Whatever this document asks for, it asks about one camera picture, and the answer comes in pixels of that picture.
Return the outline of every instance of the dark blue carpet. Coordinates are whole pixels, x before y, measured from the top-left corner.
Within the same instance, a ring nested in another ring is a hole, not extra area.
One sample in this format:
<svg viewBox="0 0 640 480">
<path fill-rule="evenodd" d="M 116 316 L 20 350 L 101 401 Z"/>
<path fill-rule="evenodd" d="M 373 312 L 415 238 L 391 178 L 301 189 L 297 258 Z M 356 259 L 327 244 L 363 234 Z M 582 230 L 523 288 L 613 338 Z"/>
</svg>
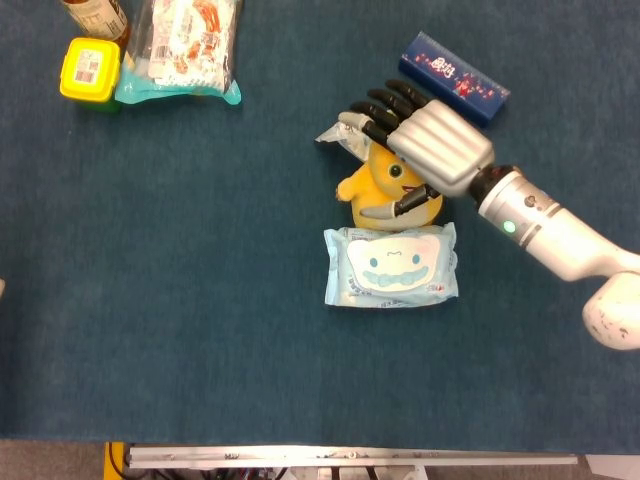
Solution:
<svg viewBox="0 0 640 480">
<path fill-rule="evenodd" d="M 325 307 L 358 162 L 313 142 L 425 30 L 512 91 L 499 162 L 640 250 L 639 24 L 636 0 L 248 0 L 241 108 L 109 116 L 58 94 L 60 5 L 0 0 L 0 436 L 640 452 L 640 353 L 580 317 L 602 281 L 470 201 L 442 218 L 459 299 Z"/>
</svg>

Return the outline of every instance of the bottle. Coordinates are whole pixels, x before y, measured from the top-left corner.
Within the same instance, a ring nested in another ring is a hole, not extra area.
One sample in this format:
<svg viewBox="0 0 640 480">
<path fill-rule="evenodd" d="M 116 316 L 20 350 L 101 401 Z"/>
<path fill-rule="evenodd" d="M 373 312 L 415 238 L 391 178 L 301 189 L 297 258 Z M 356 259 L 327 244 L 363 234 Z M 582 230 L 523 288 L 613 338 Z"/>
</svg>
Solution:
<svg viewBox="0 0 640 480">
<path fill-rule="evenodd" d="M 118 0 L 60 1 L 87 36 L 115 42 L 124 53 L 131 29 Z"/>
</svg>

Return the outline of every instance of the yellow container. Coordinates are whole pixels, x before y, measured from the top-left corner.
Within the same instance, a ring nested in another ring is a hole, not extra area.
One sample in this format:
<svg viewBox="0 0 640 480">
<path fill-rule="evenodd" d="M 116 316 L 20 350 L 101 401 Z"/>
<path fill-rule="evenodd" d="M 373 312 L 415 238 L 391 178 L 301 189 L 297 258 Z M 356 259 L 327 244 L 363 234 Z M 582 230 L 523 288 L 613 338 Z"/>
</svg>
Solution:
<svg viewBox="0 0 640 480">
<path fill-rule="evenodd" d="M 60 93 L 95 110 L 115 112 L 113 93 L 120 75 L 120 47 L 107 40 L 74 38 L 64 57 Z"/>
</svg>

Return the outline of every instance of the yellow plush toy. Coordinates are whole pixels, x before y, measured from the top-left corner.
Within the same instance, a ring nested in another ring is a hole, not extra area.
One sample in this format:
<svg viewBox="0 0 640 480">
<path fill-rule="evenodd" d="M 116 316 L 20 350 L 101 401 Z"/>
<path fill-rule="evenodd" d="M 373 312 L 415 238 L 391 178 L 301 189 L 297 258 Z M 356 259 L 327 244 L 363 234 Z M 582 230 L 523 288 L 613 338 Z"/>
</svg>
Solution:
<svg viewBox="0 0 640 480">
<path fill-rule="evenodd" d="M 371 143 L 370 148 L 367 162 L 340 182 L 336 191 L 338 200 L 351 202 L 356 227 L 400 231 L 431 224 L 442 209 L 442 195 L 391 220 L 376 220 L 360 215 L 363 208 L 400 200 L 407 192 L 424 183 L 406 162 L 386 148 L 375 142 Z"/>
</svg>

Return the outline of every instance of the robotic arm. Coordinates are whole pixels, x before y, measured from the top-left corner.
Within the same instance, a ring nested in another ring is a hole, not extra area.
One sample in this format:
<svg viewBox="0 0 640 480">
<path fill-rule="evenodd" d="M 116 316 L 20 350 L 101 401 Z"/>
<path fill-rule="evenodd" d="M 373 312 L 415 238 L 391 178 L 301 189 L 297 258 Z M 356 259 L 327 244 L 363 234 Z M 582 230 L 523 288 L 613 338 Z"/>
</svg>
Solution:
<svg viewBox="0 0 640 480">
<path fill-rule="evenodd" d="M 495 166 L 491 142 L 439 100 L 429 100 L 399 80 L 396 93 L 369 96 L 391 111 L 358 102 L 340 120 L 369 135 L 406 161 L 428 185 L 402 200 L 362 210 L 394 218 L 438 192 L 470 195 L 478 213 L 565 281 L 609 280 L 583 309 L 590 333 L 612 348 L 640 348 L 640 256 L 610 242 L 529 182 L 512 166 Z"/>
</svg>

